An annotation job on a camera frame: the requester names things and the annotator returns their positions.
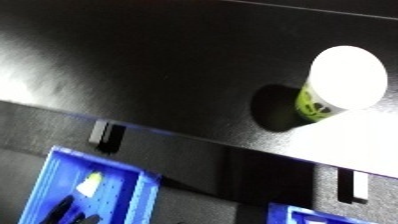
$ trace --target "green label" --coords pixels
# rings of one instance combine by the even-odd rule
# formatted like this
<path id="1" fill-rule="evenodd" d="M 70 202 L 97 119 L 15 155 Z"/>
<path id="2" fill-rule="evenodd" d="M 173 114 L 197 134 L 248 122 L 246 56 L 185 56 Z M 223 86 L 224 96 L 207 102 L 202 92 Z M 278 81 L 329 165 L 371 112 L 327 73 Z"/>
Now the green label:
<path id="1" fill-rule="evenodd" d="M 320 102 L 316 102 L 305 84 L 296 101 L 296 108 L 301 116 L 310 121 L 319 121 L 332 115 L 332 110 Z"/>

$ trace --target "blue plastic tray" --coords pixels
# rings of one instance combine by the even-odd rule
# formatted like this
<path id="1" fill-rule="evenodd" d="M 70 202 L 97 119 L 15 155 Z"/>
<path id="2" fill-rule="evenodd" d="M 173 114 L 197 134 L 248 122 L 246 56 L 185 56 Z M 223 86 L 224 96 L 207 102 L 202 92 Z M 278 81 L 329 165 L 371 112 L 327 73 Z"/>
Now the blue plastic tray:
<path id="1" fill-rule="evenodd" d="M 310 209 L 295 207 L 291 205 L 283 205 L 271 203 L 268 210 L 268 224 L 305 224 L 304 219 L 307 216 L 315 216 L 323 218 L 327 224 L 375 224 L 373 222 L 365 222 L 357 219 L 346 218 L 317 212 Z"/>
<path id="2" fill-rule="evenodd" d="M 93 197 L 89 198 L 78 192 L 76 186 L 93 171 L 101 172 L 103 178 Z M 54 205 L 67 195 L 73 195 L 75 201 L 60 224 L 69 223 L 79 212 L 86 216 L 98 214 L 103 224 L 146 224 L 151 217 L 159 182 L 160 175 L 54 146 L 19 223 L 38 224 Z"/>

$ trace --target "cup lid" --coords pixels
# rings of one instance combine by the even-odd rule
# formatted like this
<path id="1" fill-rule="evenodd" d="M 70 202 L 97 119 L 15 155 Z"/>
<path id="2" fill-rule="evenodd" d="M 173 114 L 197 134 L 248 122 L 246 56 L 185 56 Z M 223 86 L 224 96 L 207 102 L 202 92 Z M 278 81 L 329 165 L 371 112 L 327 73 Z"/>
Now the cup lid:
<path id="1" fill-rule="evenodd" d="M 342 109 L 362 109 L 383 97 L 387 72 L 370 52 L 358 47 L 337 46 L 315 58 L 308 81 L 327 103 Z"/>

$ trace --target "plastic cup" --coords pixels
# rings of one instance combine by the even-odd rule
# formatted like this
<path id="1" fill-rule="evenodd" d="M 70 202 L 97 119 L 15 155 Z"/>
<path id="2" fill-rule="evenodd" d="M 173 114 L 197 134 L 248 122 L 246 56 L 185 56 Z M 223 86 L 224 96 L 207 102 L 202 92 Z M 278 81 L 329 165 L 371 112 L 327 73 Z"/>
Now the plastic cup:
<path id="1" fill-rule="evenodd" d="M 358 47 L 332 47 L 313 61 L 296 108 L 302 117 L 315 122 L 370 107 L 386 89 L 387 72 L 377 57 Z"/>

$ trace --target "blue bin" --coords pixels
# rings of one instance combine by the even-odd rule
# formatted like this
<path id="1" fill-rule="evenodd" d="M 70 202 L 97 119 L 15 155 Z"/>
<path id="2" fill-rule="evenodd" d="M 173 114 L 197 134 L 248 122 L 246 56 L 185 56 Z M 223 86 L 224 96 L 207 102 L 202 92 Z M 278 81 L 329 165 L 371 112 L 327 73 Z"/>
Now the blue bin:
<path id="1" fill-rule="evenodd" d="M 305 224 L 307 217 L 321 218 L 327 224 L 375 224 L 358 219 L 346 218 L 317 212 L 310 209 L 300 208 L 291 205 L 271 203 L 268 209 L 268 224 Z"/>
<path id="2" fill-rule="evenodd" d="M 89 198 L 76 187 L 93 172 L 102 180 Z M 67 195 L 75 200 L 60 224 L 67 224 L 79 212 L 98 214 L 102 224 L 149 223 L 160 175 L 142 169 L 54 146 L 47 157 L 33 192 L 19 220 L 38 224 Z"/>

